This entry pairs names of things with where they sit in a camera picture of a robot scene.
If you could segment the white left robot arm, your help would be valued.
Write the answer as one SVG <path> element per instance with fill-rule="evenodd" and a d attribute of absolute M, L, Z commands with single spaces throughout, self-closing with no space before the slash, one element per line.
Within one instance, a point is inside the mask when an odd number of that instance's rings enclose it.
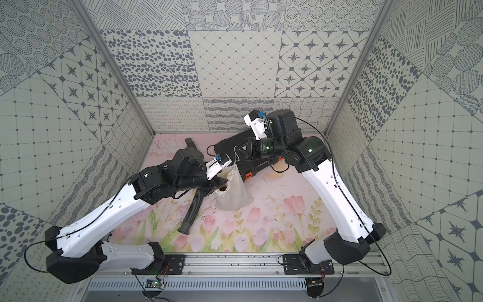
<path fill-rule="evenodd" d="M 52 226 L 45 232 L 45 245 L 51 250 L 46 271 L 66 284 L 91 277 L 98 271 L 131 269 L 133 275 L 157 274 L 168 264 L 158 242 L 144 245 L 115 245 L 104 240 L 110 231 L 161 200 L 176 200 L 191 190 L 196 194 L 182 222 L 187 234 L 203 198 L 227 180 L 218 177 L 232 163 L 228 155 L 216 155 L 205 162 L 203 153 L 191 142 L 171 160 L 134 174 L 104 204 L 80 220 L 66 226 Z"/>

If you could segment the beige cloth soil bag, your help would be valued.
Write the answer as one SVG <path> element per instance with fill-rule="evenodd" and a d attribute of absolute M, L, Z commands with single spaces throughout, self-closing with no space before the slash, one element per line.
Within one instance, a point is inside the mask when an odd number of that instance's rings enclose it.
<path fill-rule="evenodd" d="M 224 168 L 218 177 L 227 180 L 214 193 L 218 210 L 235 211 L 252 203 L 253 198 L 249 195 L 236 164 Z"/>

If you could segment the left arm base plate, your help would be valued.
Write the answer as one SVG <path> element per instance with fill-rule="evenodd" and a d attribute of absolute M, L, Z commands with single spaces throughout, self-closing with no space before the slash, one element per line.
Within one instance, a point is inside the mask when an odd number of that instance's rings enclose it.
<path fill-rule="evenodd" d="M 132 275 L 181 275 L 186 256 L 184 254 L 164 255 L 164 260 L 154 260 L 145 269 L 132 269 Z"/>

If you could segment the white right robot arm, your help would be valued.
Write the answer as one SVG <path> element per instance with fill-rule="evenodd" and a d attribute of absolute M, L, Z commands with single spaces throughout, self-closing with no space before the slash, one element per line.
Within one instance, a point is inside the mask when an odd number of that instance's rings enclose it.
<path fill-rule="evenodd" d="M 371 244 L 386 235 L 386 228 L 374 222 L 351 195 L 338 175 L 328 144 L 319 137 L 304 137 L 298 118 L 289 109 L 268 115 L 254 109 L 244 116 L 244 122 L 252 134 L 235 147 L 235 153 L 247 160 L 283 158 L 313 186 L 336 224 L 327 238 L 304 245 L 300 262 L 306 267 L 327 260 L 342 265 L 360 262 Z"/>

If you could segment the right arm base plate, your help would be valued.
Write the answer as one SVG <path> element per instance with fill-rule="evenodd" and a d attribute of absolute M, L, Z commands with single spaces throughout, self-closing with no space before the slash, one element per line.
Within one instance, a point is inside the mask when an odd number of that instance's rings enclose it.
<path fill-rule="evenodd" d="M 335 273 L 331 260 L 313 264 L 299 254 L 283 254 L 277 258 L 277 261 L 283 266 L 285 275 L 322 275 L 323 273 L 332 275 Z"/>

